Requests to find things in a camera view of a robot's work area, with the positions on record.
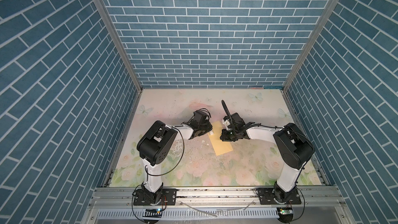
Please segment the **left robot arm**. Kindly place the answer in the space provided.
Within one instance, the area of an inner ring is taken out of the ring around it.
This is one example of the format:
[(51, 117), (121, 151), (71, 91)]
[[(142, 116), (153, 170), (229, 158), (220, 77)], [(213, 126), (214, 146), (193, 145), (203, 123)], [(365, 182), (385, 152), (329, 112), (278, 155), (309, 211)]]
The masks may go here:
[(163, 187), (160, 164), (168, 156), (175, 140), (191, 140), (212, 131), (209, 110), (201, 108), (180, 125), (169, 126), (157, 120), (137, 144), (144, 165), (144, 189), (154, 194)]

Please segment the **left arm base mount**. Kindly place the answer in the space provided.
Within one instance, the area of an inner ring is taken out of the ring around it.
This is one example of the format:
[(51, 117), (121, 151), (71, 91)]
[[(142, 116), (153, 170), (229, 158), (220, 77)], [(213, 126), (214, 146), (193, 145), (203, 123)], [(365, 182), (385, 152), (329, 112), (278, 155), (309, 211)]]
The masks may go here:
[(177, 198), (176, 188), (160, 188), (156, 192), (150, 192), (146, 188), (137, 189), (134, 194), (133, 204), (137, 206), (149, 206), (163, 204), (175, 205)]

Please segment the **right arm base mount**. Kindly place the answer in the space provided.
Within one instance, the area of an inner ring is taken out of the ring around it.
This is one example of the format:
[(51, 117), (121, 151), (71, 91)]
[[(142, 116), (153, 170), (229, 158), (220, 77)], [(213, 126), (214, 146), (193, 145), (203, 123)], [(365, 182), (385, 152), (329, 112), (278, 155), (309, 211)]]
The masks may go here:
[(293, 188), (289, 192), (284, 192), (282, 189), (272, 187), (256, 188), (255, 194), (258, 196), (261, 205), (302, 204), (297, 188)]

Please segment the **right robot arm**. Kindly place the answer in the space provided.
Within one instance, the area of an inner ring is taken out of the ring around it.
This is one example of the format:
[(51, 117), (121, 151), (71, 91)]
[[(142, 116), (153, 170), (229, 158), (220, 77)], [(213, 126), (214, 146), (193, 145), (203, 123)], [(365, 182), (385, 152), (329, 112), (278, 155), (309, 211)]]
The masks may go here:
[(311, 141), (294, 123), (284, 127), (270, 127), (260, 123), (245, 123), (238, 113), (228, 114), (222, 120), (225, 128), (220, 139), (223, 142), (235, 142), (240, 139), (261, 140), (276, 144), (284, 165), (274, 184), (274, 192), (291, 193), (297, 180), (315, 152)]

